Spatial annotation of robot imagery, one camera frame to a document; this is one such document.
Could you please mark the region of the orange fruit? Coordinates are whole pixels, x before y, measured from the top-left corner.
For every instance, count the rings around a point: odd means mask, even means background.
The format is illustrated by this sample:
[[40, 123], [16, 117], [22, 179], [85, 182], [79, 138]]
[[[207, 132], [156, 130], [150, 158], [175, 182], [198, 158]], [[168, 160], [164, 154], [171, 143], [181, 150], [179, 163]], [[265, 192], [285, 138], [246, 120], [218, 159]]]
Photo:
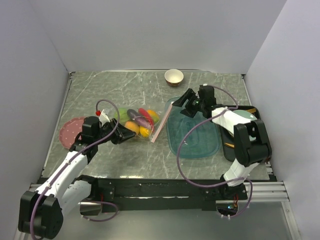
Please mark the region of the orange fruit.
[[127, 121], [124, 125], [125, 128], [135, 132], [136, 135], [138, 135], [140, 133], [140, 126], [137, 125], [135, 122], [133, 121]]

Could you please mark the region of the pale green cabbage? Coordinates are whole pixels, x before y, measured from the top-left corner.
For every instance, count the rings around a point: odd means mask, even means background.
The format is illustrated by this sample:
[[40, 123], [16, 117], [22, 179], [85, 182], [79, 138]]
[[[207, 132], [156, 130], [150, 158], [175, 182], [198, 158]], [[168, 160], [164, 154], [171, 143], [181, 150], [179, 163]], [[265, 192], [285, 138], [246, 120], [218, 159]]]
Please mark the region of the pale green cabbage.
[[121, 107], [118, 109], [118, 112], [115, 111], [115, 113], [114, 113], [114, 118], [116, 120], [119, 119], [119, 123], [123, 126], [125, 125], [125, 123], [127, 121], [130, 120], [130, 117], [128, 116], [127, 111], [128, 111], [127, 108]]

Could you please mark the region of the yellow lemon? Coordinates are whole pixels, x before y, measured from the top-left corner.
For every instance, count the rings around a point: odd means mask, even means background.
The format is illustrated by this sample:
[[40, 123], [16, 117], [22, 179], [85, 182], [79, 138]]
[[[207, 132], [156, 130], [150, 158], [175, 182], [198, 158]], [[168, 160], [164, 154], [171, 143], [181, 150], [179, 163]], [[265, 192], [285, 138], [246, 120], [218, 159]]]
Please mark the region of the yellow lemon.
[[152, 129], [149, 129], [149, 128], [143, 127], [143, 126], [139, 127], [139, 135], [142, 138], [149, 138], [151, 133], [152, 133]]

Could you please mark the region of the purple eggplant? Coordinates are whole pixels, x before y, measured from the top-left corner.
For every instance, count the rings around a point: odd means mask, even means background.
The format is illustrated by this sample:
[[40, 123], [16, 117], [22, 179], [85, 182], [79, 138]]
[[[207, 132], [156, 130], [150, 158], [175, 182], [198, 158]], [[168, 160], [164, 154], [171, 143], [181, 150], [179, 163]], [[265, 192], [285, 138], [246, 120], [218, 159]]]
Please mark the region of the purple eggplant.
[[134, 120], [134, 122], [139, 125], [139, 126], [143, 126], [145, 128], [149, 128], [152, 129], [152, 125], [149, 124], [149, 122], [143, 117], [138, 117], [137, 119]]

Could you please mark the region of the clear zip top bag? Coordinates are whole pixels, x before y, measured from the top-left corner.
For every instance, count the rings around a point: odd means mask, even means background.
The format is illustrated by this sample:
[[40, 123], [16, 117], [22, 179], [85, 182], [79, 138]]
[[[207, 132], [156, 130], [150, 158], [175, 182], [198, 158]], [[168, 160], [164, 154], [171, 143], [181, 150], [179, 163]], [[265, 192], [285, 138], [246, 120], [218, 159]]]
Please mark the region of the clear zip top bag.
[[120, 107], [111, 112], [111, 117], [127, 129], [133, 131], [139, 138], [155, 143], [164, 129], [173, 108], [173, 101], [169, 101], [164, 111], [156, 111], [147, 107]]

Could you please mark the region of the yellow green mango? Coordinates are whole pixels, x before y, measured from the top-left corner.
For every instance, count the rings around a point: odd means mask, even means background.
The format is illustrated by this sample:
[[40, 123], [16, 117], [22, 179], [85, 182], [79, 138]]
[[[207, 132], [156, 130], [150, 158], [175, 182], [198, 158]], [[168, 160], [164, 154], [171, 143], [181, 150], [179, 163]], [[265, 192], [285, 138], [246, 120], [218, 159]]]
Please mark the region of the yellow green mango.
[[148, 109], [147, 113], [151, 116], [155, 124], [160, 120], [160, 116], [155, 111]]

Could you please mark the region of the red chili pepper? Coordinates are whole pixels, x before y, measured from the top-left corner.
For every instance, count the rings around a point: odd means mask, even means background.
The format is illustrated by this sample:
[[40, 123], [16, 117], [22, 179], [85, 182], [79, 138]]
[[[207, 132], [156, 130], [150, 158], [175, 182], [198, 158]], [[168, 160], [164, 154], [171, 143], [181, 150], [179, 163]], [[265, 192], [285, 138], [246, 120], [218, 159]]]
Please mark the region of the red chili pepper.
[[138, 113], [140, 113], [149, 122], [151, 126], [155, 124], [153, 118], [144, 108], [139, 108]]

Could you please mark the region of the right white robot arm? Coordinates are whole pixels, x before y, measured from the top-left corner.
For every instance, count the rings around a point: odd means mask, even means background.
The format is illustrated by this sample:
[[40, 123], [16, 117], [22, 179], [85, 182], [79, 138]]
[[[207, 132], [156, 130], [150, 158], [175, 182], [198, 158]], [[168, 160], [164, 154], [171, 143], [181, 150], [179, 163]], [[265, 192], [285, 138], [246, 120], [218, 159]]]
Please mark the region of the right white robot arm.
[[185, 136], [189, 135], [201, 125], [211, 122], [223, 127], [233, 135], [235, 159], [230, 168], [222, 175], [222, 182], [210, 185], [217, 188], [219, 195], [224, 199], [232, 198], [236, 187], [241, 185], [250, 172], [261, 162], [272, 156], [272, 147], [261, 119], [248, 119], [235, 113], [239, 104], [226, 106], [217, 104], [215, 90], [217, 86], [202, 84], [198, 92], [189, 88], [178, 100], [172, 103], [181, 107], [181, 114], [193, 118], [201, 112], [204, 121], [194, 126]]

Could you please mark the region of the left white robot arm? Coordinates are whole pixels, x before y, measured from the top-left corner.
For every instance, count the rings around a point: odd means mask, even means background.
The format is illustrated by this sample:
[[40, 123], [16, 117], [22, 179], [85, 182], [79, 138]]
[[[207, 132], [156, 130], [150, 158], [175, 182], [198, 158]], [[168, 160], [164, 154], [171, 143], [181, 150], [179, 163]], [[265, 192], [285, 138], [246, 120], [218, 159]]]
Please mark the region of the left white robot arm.
[[118, 119], [101, 122], [96, 116], [84, 118], [65, 159], [55, 172], [35, 191], [27, 190], [20, 199], [18, 230], [35, 240], [54, 239], [64, 217], [82, 200], [95, 200], [100, 189], [95, 177], [81, 171], [107, 142], [121, 144], [137, 134]]

